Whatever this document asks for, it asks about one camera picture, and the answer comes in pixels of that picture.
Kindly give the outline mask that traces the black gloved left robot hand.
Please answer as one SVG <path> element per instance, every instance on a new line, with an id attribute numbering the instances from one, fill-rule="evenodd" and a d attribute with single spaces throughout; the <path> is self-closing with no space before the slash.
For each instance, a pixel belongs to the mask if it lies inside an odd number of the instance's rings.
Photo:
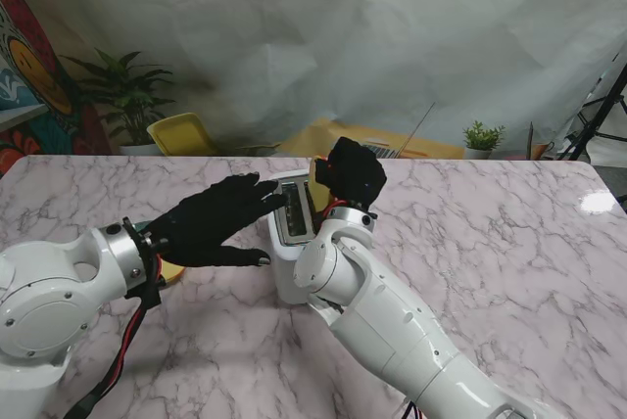
<path id="1" fill-rule="evenodd" d="M 143 232 L 162 244 L 160 256 L 183 267 L 261 266 L 270 256 L 224 242 L 260 218 L 285 206 L 278 182 L 256 173 L 230 175 L 189 196 L 148 223 Z"/>

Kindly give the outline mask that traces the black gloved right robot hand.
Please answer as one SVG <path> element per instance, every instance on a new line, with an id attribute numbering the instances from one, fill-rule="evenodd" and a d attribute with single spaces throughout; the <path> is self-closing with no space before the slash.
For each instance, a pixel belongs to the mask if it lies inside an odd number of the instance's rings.
<path id="1" fill-rule="evenodd" d="M 326 159 L 314 161 L 315 182 L 350 207 L 368 211 L 387 182 L 381 162 L 367 147 L 340 137 Z"/>

